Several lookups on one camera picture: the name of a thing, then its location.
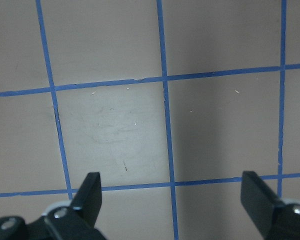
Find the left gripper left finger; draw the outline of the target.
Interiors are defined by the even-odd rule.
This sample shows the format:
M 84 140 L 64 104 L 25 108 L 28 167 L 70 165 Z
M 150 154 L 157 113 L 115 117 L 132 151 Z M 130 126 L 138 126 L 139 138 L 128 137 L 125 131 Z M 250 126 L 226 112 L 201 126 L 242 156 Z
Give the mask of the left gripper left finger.
M 99 172 L 90 172 L 69 205 L 49 211 L 44 223 L 54 240 L 104 240 L 95 228 L 101 206 L 101 176 Z

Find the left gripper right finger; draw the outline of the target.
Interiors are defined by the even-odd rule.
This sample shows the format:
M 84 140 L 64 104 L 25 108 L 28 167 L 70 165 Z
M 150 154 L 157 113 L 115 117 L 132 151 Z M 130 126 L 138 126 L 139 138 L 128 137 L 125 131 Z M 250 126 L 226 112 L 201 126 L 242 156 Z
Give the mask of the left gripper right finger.
M 300 200 L 279 197 L 254 171 L 244 171 L 240 201 L 264 240 L 300 240 Z

